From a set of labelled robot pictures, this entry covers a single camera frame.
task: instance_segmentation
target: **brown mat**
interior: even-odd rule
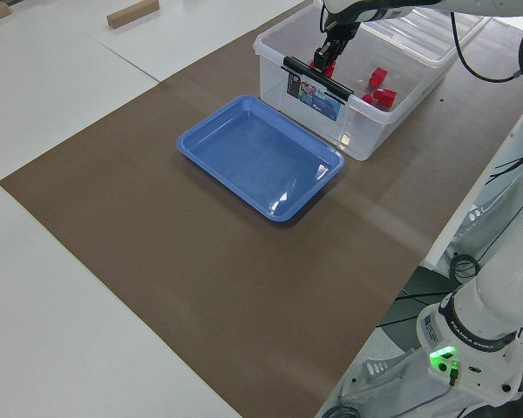
[[[258,94],[252,43],[272,24],[0,184],[240,414],[306,418],[523,112],[523,82],[480,83],[457,65],[370,160],[346,158],[316,202],[277,225],[174,145]],[[503,75],[518,41],[491,23],[467,54]]]

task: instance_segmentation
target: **white tabletop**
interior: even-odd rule
[[[48,0],[47,7],[161,81],[300,2],[160,0],[160,10],[117,29],[106,16],[135,0]]]
[[[0,179],[156,85],[38,2],[12,9]],[[238,414],[0,187],[0,418],[18,416]]]

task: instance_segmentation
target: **blue tray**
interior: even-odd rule
[[[344,166],[337,150],[251,96],[184,132],[177,146],[276,222],[292,218]]]

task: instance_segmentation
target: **box label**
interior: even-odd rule
[[[331,120],[337,120],[339,116],[341,103],[314,85],[301,81],[296,74],[289,74],[287,93]]]

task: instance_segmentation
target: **clear plastic storage box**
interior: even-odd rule
[[[337,59],[333,80],[353,92],[338,98],[312,78],[291,70],[285,57],[309,64],[322,46],[321,0],[263,32],[254,43],[260,56],[261,99],[292,117],[340,150],[367,159],[438,84],[457,59],[448,14],[415,9],[399,19],[361,25]],[[457,15],[458,34],[468,43],[486,23]],[[388,71],[378,88],[397,92],[392,107],[368,104],[368,80],[377,68]]]

